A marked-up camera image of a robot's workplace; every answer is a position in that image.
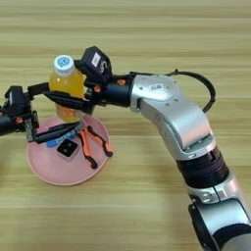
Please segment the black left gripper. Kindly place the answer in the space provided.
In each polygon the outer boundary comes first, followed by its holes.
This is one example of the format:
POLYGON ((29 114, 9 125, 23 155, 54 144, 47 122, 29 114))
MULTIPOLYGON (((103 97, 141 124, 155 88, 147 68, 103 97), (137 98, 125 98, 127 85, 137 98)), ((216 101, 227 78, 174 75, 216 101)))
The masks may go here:
MULTIPOLYGON (((30 98, 40 95, 49 90, 49 83, 42 82, 31 85, 27 88, 30 98)), ((30 115, 10 118, 6 114, 0 116, 0 136, 13 132, 24 132, 28 142, 44 143, 57 139, 75 129, 83 128, 83 122, 60 124, 49 127, 46 131, 39 132, 39 121, 37 112, 33 111, 30 115)))

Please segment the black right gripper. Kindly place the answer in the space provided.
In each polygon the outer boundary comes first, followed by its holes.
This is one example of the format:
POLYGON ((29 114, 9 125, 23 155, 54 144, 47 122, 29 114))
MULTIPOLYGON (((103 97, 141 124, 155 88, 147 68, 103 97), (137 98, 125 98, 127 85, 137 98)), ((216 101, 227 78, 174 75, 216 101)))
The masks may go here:
MULTIPOLYGON (((74 60, 74 64, 85 75, 80 60, 74 60)), ((101 81, 97 76, 88 76, 84 81, 86 101, 60 91, 44 91, 43 94, 58 105, 92 114, 96 106, 115 105, 127 108, 130 105, 133 79, 134 75, 111 75, 101 81)))

